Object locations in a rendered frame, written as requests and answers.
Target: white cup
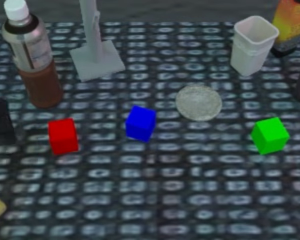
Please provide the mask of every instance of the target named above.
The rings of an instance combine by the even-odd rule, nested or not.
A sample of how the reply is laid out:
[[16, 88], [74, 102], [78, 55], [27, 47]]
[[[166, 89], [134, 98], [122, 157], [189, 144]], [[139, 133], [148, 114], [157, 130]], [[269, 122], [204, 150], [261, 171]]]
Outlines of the white cup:
[[278, 35], [279, 30], [261, 16], [250, 16], [237, 22], [230, 65], [245, 77], [258, 72]]

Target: white stand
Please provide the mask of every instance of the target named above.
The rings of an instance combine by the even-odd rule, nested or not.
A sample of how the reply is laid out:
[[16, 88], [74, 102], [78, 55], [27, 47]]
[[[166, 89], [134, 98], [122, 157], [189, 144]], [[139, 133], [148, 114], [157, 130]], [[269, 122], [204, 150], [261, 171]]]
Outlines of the white stand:
[[126, 69], [111, 40], [101, 41], [96, 0], [79, 0], [87, 45], [72, 49], [70, 55], [82, 82]]

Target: bottle cap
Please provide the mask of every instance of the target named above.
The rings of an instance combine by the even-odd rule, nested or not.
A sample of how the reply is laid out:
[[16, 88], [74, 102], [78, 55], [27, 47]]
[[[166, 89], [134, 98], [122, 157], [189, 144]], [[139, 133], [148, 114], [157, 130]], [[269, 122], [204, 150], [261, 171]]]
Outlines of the bottle cap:
[[5, 0], [4, 10], [7, 18], [12, 21], [23, 20], [29, 15], [25, 0]]

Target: brown bottle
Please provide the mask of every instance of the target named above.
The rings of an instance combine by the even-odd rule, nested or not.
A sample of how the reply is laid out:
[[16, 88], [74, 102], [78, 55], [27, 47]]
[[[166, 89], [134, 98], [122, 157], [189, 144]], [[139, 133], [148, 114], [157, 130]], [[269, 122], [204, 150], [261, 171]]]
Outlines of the brown bottle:
[[30, 102], [50, 108], [63, 98], [44, 22], [30, 14], [25, 0], [6, 0], [2, 36], [9, 44]]

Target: gray oval pattern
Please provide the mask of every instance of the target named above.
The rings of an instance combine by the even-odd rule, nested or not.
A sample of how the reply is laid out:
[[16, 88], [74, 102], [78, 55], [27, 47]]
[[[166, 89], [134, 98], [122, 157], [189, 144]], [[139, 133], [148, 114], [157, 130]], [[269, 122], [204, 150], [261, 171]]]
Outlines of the gray oval pattern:
[[[49, 23], [65, 90], [53, 110], [35, 109], [0, 36], [0, 97], [9, 101], [18, 144], [0, 146], [0, 240], [300, 240], [300, 103], [291, 94], [300, 45], [270, 56], [260, 72], [229, 67], [233, 24], [102, 24], [127, 70], [79, 82], [69, 50], [84, 43], [78, 23]], [[205, 84], [221, 113], [192, 122], [178, 91]], [[157, 111], [148, 144], [128, 139], [132, 105]], [[291, 139], [258, 155], [250, 132], [278, 116]], [[79, 152], [52, 156], [47, 121], [71, 117]]]

